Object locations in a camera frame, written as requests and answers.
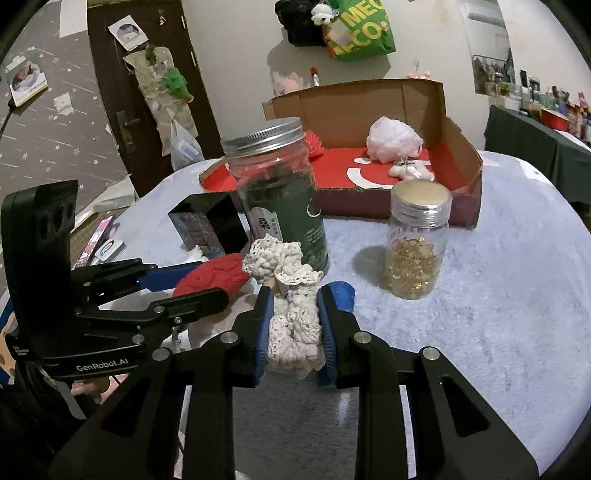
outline metal jar lid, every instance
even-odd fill
[[[452,194],[439,183],[404,180],[391,190],[390,211],[402,223],[415,228],[445,225],[452,212]]]
[[[248,157],[286,147],[305,136],[301,120],[296,116],[289,116],[269,120],[261,129],[249,130],[238,137],[223,138],[222,148],[227,157]]]

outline green shopping bag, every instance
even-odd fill
[[[355,61],[396,51],[390,22],[380,0],[329,0],[339,16],[323,26],[329,55]]]

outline grey wall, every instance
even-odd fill
[[[47,76],[45,91],[21,116],[13,115],[0,140],[0,202],[11,192],[61,180],[78,179],[77,211],[127,172],[96,83],[87,32],[60,38],[60,2],[41,8],[24,28],[2,65],[0,119],[8,113],[10,92],[4,67],[17,55],[34,60]],[[69,92],[74,112],[58,115],[53,99]],[[0,295],[4,265],[0,254]]]

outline red container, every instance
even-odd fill
[[[562,113],[553,112],[542,108],[542,123],[554,130],[561,132],[569,131],[569,119],[566,118]]]

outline door handle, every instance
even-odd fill
[[[117,118],[117,123],[119,124],[119,131],[121,132],[121,137],[123,138],[123,144],[125,145],[125,151],[127,153],[135,152],[135,144],[134,144],[134,136],[131,134],[131,130],[129,127],[137,125],[140,120],[139,118],[134,118],[133,120],[127,120],[127,113],[125,110],[121,110],[115,114]]]

